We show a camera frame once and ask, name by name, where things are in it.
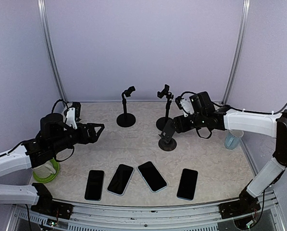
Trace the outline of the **black pole phone stand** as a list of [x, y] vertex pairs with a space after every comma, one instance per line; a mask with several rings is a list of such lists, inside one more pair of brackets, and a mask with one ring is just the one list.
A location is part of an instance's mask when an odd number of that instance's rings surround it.
[[133, 114], [127, 112], [127, 105], [126, 105], [126, 103], [127, 103], [126, 97], [130, 97], [131, 93], [134, 92], [135, 90], [136, 90], [135, 87], [131, 86], [121, 94], [124, 112], [122, 114], [120, 114], [116, 119], [116, 123], [120, 127], [128, 128], [128, 127], [133, 126], [136, 122], [135, 116]]
[[169, 117], [169, 111], [170, 111], [170, 107], [171, 107], [171, 103], [172, 103], [172, 99], [174, 98], [174, 95], [170, 92], [170, 86], [165, 84], [164, 85], [164, 89], [162, 91], [158, 91], [157, 92], [157, 97], [162, 99], [163, 97], [166, 97], [167, 101], [166, 101], [166, 106], [165, 106], [165, 116], [159, 118], [156, 121], [156, 127], [158, 130], [162, 131], [164, 126], [166, 125], [168, 120], [172, 120]]

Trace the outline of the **folding plate phone stand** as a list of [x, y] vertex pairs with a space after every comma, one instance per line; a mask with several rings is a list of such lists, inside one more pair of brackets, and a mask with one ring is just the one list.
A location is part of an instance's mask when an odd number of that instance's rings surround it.
[[173, 120], [168, 120], [162, 132], [159, 134], [160, 140], [158, 146], [163, 151], [173, 151], [177, 147], [176, 140], [173, 138], [175, 128], [173, 127]]

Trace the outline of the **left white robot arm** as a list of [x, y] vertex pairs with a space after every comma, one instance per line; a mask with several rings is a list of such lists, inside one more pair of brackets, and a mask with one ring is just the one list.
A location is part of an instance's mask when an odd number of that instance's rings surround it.
[[[61, 114], [48, 114], [41, 118], [40, 131], [34, 139], [22, 141], [0, 153], [0, 177], [37, 168], [55, 160], [59, 152], [76, 144], [95, 143], [104, 128], [104, 124], [97, 123], [68, 125]], [[24, 186], [0, 184], [0, 204], [30, 205], [33, 210], [42, 209], [46, 214], [52, 214], [57, 209], [51, 193], [42, 183]]]

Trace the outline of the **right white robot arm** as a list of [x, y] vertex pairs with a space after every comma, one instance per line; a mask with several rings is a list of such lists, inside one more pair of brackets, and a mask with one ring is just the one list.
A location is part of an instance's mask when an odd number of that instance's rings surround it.
[[213, 130], [243, 131], [275, 139], [275, 150], [255, 178], [245, 188], [245, 194], [235, 203], [235, 209], [245, 214], [254, 206], [254, 199], [287, 169], [287, 109], [278, 112], [254, 112], [219, 106], [211, 101], [208, 92], [189, 92], [189, 99], [177, 96], [175, 102], [183, 115], [173, 119], [177, 133], [206, 128]]

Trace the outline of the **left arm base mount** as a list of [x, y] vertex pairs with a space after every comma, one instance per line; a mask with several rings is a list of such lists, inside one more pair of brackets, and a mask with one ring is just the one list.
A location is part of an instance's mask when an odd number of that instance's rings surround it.
[[46, 186], [42, 183], [32, 183], [39, 196], [37, 204], [31, 206], [31, 210], [43, 215], [69, 220], [73, 211], [73, 205], [53, 200]]

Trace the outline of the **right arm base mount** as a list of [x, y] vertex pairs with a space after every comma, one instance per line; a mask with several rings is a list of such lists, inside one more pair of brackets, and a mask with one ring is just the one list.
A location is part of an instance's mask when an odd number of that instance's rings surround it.
[[252, 213], [261, 209], [258, 196], [251, 196], [245, 187], [236, 201], [219, 204], [222, 219], [233, 218], [236, 216]]

